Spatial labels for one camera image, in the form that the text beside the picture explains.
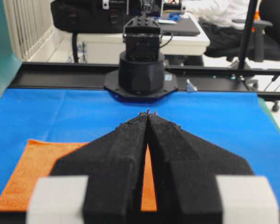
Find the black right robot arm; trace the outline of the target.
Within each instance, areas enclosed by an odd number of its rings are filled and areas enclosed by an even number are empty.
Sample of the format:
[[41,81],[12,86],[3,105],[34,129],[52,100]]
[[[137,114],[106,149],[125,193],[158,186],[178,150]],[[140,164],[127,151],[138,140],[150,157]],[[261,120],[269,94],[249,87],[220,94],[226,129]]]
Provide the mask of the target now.
[[161,0],[127,2],[127,14],[132,18],[123,29],[126,50],[120,54],[119,85],[129,92],[146,94],[163,87],[162,29],[154,20],[162,11]]

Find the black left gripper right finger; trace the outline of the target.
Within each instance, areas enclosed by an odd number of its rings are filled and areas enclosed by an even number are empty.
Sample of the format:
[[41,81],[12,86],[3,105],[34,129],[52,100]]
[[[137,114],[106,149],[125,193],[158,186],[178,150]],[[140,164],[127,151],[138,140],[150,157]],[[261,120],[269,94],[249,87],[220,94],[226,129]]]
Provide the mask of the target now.
[[264,176],[242,157],[156,114],[147,122],[157,208],[173,224],[278,224]]

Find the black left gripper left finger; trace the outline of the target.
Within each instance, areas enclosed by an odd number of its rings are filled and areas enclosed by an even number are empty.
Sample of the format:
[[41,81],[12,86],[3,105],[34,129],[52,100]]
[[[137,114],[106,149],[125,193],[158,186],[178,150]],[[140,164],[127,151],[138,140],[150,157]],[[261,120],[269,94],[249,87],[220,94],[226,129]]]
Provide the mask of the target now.
[[147,114],[59,158],[37,181],[28,224],[125,224],[141,208]]

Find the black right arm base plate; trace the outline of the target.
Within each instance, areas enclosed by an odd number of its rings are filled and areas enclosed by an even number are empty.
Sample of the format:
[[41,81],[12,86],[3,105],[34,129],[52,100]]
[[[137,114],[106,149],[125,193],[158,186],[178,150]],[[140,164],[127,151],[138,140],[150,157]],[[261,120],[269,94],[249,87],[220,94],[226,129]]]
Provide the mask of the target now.
[[115,70],[106,74],[104,88],[124,100],[157,100],[178,90],[176,75]]

